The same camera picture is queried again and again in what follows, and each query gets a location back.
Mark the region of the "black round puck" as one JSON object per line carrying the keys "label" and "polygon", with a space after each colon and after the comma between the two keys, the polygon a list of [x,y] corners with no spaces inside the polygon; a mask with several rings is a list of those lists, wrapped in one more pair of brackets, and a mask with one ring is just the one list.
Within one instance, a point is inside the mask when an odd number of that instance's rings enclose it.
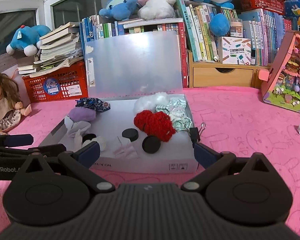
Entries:
{"label": "black round puck", "polygon": [[134,141],[138,140],[138,138],[139,138],[139,133],[134,128],[125,129],[121,135],[122,135],[122,137],[129,139],[130,142],[134,142]]}
{"label": "black round puck", "polygon": [[97,136],[94,133],[87,133],[85,135],[83,135],[82,137],[82,143],[86,142],[86,141],[91,141],[94,138],[96,138]]}
{"label": "black round puck", "polygon": [[142,149],[148,154],[155,154],[160,147],[161,141],[154,135],[149,135],[142,141]]}

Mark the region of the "white tissue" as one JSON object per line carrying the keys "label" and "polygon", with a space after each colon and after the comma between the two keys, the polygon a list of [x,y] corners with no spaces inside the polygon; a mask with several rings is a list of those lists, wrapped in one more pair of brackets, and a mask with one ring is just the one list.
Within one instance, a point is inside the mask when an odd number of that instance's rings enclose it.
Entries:
{"label": "white tissue", "polygon": [[87,146],[88,144],[90,144],[91,142],[97,142],[99,144],[99,147],[100,147],[100,151],[103,152],[106,150],[106,147],[107,147],[107,142],[106,140],[104,139],[104,137],[94,137],[92,139],[87,139],[85,141],[83,141],[82,143],[82,148]]}

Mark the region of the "white paper crane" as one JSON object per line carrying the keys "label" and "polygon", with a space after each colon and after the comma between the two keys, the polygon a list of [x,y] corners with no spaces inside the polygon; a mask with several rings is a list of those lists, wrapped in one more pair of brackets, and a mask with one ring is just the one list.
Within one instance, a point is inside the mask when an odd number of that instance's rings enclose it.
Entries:
{"label": "white paper crane", "polygon": [[64,124],[67,129],[66,135],[74,139],[74,151],[80,150],[83,144],[83,135],[89,132],[91,123],[87,121],[74,122],[69,116],[65,116]]}

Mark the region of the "pink white paper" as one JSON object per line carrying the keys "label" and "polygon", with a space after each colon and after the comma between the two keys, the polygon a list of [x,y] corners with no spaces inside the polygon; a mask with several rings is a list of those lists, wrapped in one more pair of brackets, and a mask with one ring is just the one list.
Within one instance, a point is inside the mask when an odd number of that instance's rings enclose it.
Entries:
{"label": "pink white paper", "polygon": [[139,157],[134,145],[125,137],[116,137],[114,140],[113,155],[117,159],[136,159]]}

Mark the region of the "navy floral scrunchie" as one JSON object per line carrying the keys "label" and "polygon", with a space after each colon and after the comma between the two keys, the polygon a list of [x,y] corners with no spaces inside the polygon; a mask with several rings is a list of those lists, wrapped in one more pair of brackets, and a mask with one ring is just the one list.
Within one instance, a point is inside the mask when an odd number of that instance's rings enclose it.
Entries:
{"label": "navy floral scrunchie", "polygon": [[102,101],[99,98],[80,98],[76,101],[76,107],[84,107],[98,113],[103,113],[110,110],[110,103]]}

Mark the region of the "black round puck front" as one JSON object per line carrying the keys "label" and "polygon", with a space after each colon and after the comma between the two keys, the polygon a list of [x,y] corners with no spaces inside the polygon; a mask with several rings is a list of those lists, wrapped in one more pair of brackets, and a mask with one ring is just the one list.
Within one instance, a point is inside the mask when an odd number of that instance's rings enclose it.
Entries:
{"label": "black round puck front", "polygon": [[154,135],[149,135],[142,141],[142,149],[148,154],[155,154],[160,147],[161,141]]}

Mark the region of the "green checkered scrunchie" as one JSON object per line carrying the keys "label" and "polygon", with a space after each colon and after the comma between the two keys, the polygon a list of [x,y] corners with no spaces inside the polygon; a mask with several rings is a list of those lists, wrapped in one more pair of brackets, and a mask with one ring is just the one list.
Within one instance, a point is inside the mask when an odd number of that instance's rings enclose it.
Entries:
{"label": "green checkered scrunchie", "polygon": [[187,101],[183,98],[172,98],[166,105],[157,105],[156,112],[163,112],[170,117],[173,128],[187,131],[192,127],[192,119],[186,113]]}

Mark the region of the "red knitted scrunchie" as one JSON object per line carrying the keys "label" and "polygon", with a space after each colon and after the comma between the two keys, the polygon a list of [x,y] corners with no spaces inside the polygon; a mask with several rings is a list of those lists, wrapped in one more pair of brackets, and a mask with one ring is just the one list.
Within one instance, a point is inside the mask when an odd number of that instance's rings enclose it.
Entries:
{"label": "red knitted scrunchie", "polygon": [[134,117],[134,125],[148,136],[155,136],[163,142],[168,142],[176,133],[170,117],[164,112],[141,111]]}

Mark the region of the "white fluffy scrunchie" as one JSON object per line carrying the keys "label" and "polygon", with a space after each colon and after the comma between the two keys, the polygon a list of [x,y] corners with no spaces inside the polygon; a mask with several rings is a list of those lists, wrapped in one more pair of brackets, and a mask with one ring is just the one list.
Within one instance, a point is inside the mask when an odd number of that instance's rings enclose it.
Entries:
{"label": "white fluffy scrunchie", "polygon": [[155,111],[157,105],[166,105],[169,103],[168,94],[158,92],[152,95],[142,96],[134,103],[134,113],[138,114],[144,110]]}

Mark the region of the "black binder clips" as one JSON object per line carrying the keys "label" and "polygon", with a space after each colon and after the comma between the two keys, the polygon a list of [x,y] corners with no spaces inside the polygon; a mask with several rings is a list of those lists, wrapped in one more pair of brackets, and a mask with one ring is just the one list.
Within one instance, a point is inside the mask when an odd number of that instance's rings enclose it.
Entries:
{"label": "black binder clips", "polygon": [[202,122],[200,127],[190,127],[188,134],[190,136],[192,147],[194,148],[197,143],[200,142],[200,136],[202,132],[206,129],[206,123]]}

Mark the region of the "pink bunny print blanket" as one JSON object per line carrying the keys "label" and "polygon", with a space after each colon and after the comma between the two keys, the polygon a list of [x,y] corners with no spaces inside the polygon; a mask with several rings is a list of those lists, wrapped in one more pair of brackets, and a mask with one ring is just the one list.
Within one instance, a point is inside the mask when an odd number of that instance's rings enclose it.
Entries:
{"label": "pink bunny print blanket", "polygon": [[[300,114],[261,102],[258,89],[208,87],[183,92],[196,125],[206,123],[201,142],[217,152],[239,157],[261,152],[277,169],[293,194],[287,225],[300,235]],[[11,134],[30,133],[33,146],[59,124],[75,106],[74,100],[42,102]],[[195,174],[138,174],[94,170],[118,186],[121,183],[174,182],[182,184]]]}

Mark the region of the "red plastic crate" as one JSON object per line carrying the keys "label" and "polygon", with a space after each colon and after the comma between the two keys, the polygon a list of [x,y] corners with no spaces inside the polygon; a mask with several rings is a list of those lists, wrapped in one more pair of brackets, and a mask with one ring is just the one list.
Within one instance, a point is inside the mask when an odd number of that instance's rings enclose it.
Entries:
{"label": "red plastic crate", "polygon": [[83,60],[39,77],[24,76],[31,103],[85,98],[87,77]]}

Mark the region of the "wooden drawer organizer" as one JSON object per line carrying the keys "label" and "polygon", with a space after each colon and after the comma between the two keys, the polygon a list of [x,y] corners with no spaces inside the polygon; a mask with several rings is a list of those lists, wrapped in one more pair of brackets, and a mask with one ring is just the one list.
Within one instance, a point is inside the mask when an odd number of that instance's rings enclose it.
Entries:
{"label": "wooden drawer organizer", "polygon": [[246,66],[221,64],[219,62],[194,62],[192,52],[189,58],[189,87],[236,86],[260,88],[262,81],[258,78],[258,71],[269,70],[269,66]]}

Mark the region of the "stack of books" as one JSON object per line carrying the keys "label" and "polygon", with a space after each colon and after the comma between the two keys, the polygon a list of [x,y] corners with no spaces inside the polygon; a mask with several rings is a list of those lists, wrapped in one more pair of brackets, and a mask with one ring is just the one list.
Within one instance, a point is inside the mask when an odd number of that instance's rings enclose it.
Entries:
{"label": "stack of books", "polygon": [[22,76],[41,76],[83,59],[79,23],[68,22],[40,38],[38,53],[18,61],[18,73]]}

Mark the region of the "small white patterned box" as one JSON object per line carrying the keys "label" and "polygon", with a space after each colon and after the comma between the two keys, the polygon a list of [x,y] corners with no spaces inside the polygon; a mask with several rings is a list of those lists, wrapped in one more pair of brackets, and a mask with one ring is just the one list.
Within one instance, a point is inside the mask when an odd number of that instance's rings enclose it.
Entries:
{"label": "small white patterned box", "polygon": [[218,56],[222,64],[251,65],[251,40],[240,37],[219,37]]}

